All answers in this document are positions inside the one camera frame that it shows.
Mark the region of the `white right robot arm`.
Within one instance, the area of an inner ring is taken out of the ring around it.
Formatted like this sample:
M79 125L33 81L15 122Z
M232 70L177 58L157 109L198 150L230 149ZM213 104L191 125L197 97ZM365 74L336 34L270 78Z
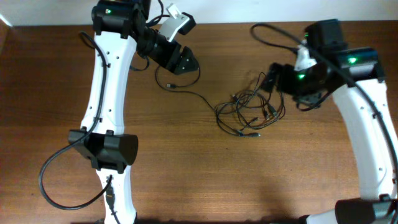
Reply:
M349 49L340 22L318 21L297 42L295 65L273 63L261 87L290 95L299 110L333 98L345 122L359 176L359 197L299 223L396 223L397 135L377 52Z

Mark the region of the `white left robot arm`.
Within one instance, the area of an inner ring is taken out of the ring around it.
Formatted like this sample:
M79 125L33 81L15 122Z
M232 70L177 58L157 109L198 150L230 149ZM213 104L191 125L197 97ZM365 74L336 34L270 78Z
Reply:
M146 24L149 9L150 1L99 1L91 12L96 57L90 99L80 128L71 130L68 140L82 139L75 149L90 161L105 189L104 223L137 221L131 167L138 138L124 132L124 100L134 54L151 58L175 75L198 70L192 50L174 39L195 27L193 16L171 4L169 18L155 30Z

